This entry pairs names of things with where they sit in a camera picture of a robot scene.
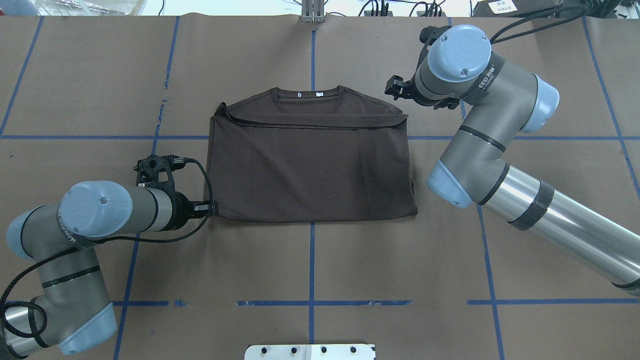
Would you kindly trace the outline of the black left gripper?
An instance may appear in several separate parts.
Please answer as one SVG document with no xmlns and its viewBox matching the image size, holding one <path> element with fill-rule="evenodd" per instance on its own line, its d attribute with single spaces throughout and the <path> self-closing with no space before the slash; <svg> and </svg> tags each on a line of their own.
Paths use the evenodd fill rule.
<svg viewBox="0 0 640 360">
<path fill-rule="evenodd" d="M 180 230 L 189 220 L 216 215 L 215 205 L 211 202 L 192 202 L 184 194 L 176 196 L 176 212 L 173 219 L 173 231 Z"/>
</svg>

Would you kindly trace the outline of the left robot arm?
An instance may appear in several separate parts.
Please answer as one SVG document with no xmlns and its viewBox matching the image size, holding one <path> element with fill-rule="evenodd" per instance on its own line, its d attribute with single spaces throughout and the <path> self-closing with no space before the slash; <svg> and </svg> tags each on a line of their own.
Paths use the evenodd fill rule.
<svg viewBox="0 0 640 360">
<path fill-rule="evenodd" d="M 60 202 L 15 218 L 7 246 L 34 261 L 43 292 L 10 303 L 2 295 L 1 358 L 23 360 L 52 346 L 74 355 L 109 340 L 118 325 L 96 246 L 130 234 L 178 230 L 216 210 L 212 198 L 191 202 L 181 193 L 99 180 L 77 183 Z"/>
</svg>

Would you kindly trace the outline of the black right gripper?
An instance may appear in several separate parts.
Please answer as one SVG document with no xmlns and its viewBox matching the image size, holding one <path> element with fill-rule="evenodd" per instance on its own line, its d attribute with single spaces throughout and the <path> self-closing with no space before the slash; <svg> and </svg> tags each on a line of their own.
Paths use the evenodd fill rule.
<svg viewBox="0 0 640 360">
<path fill-rule="evenodd" d="M 399 99 L 413 100 L 421 106 L 426 105 L 426 98 L 416 87 L 414 78 L 404 80 L 402 76 L 393 75 L 390 78 L 390 86 L 386 87 L 384 94 L 393 97 L 394 101 Z"/>
</svg>

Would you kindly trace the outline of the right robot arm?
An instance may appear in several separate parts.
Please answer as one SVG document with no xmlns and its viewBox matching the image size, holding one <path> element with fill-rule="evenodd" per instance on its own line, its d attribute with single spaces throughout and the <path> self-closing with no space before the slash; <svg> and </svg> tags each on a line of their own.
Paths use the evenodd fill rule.
<svg viewBox="0 0 640 360">
<path fill-rule="evenodd" d="M 427 178 L 430 191 L 455 207 L 485 207 L 517 230 L 550 240 L 638 297 L 639 236 L 503 158 L 517 133 L 537 132 L 553 116 L 558 90 L 494 52 L 474 25 L 428 26 L 419 41 L 413 77 L 391 76 L 386 95 L 434 109 L 471 105 Z"/>
</svg>

